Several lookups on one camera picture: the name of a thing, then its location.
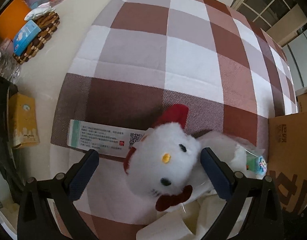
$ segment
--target woven wooden coaster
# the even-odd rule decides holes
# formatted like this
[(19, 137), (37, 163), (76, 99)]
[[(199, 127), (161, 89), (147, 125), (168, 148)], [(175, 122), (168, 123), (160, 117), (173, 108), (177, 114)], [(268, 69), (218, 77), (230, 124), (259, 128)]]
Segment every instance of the woven wooden coaster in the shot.
[(51, 12), (35, 20), (35, 23), (39, 26), (41, 32), (30, 42), (20, 56), (17, 56), (15, 53), (12, 54), (20, 65), (34, 57), (44, 47), (45, 43), (51, 39), (52, 34), (58, 29), (57, 27), (60, 24), (59, 15)]

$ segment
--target checkered tablecloth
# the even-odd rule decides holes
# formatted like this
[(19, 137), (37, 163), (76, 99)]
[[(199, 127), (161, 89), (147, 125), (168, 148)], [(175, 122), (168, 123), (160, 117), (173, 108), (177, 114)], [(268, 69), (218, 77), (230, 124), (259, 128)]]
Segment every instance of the checkered tablecloth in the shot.
[[(111, 0), (64, 79), (51, 169), (84, 154), (67, 146), (70, 119), (146, 130), (175, 103), (189, 107), (186, 133), (218, 130), (265, 150), (268, 118), (296, 112), (282, 49), (237, 11), (215, 0)], [(76, 208), (100, 239), (135, 240), (155, 209), (128, 190), (123, 158), (100, 157)]]

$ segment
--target yellow carton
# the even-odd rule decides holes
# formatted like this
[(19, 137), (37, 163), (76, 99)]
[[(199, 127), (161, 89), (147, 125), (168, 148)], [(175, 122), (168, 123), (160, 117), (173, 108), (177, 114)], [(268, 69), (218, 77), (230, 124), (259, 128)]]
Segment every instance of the yellow carton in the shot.
[(35, 99), (15, 94), (9, 99), (9, 133), (11, 146), (23, 148), (39, 143)]

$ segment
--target screw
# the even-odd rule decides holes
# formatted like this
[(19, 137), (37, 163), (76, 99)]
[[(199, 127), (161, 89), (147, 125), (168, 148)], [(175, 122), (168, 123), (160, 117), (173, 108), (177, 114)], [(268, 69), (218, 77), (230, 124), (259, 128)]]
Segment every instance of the screw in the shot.
[(64, 178), (64, 173), (58, 173), (56, 176), (55, 176), (56, 179), (60, 180), (60, 179), (63, 179)]
[(29, 178), (27, 179), (27, 182), (28, 182), (28, 183), (33, 183), (33, 182), (34, 182), (34, 180), (35, 180), (35, 178), (34, 178), (34, 177), (29, 177)]
[(235, 177), (238, 178), (238, 179), (241, 179), (241, 178), (244, 177), (243, 173), (240, 172), (240, 171), (236, 171), (234, 174), (235, 174)]
[(267, 182), (271, 182), (273, 179), (272, 179), (270, 176), (265, 176), (265, 180), (266, 180)]

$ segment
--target blue tissue pack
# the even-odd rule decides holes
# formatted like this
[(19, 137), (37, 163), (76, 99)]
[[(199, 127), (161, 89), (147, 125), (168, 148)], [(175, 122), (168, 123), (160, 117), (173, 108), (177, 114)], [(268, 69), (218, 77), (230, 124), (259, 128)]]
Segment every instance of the blue tissue pack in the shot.
[(14, 37), (14, 53), (20, 56), (39, 32), (41, 29), (38, 25), (33, 20), (29, 20)]

